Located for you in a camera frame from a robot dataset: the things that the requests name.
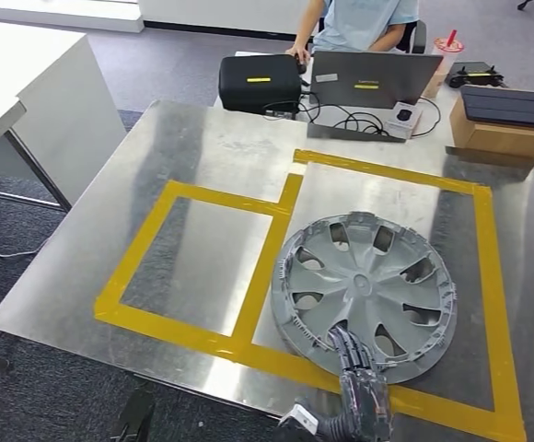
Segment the person's right hand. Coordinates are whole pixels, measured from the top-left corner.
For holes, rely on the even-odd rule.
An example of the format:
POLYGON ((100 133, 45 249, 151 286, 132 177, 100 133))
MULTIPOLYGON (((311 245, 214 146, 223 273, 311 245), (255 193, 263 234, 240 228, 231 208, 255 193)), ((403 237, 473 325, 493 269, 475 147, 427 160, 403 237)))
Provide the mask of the person's right hand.
POLYGON ((307 64, 310 60, 310 53, 307 44, 301 41, 295 41, 285 53, 296 58, 300 64, 307 64))

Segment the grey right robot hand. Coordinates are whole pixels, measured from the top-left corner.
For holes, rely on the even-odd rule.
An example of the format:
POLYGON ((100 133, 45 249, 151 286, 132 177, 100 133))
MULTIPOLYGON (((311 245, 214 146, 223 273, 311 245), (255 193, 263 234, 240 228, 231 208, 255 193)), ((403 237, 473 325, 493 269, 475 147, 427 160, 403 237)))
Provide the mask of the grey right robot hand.
POLYGON ((330 329, 329 338, 340 360, 342 410, 323 421, 322 434, 329 441, 389 441, 389 389, 370 348, 340 324, 330 329))

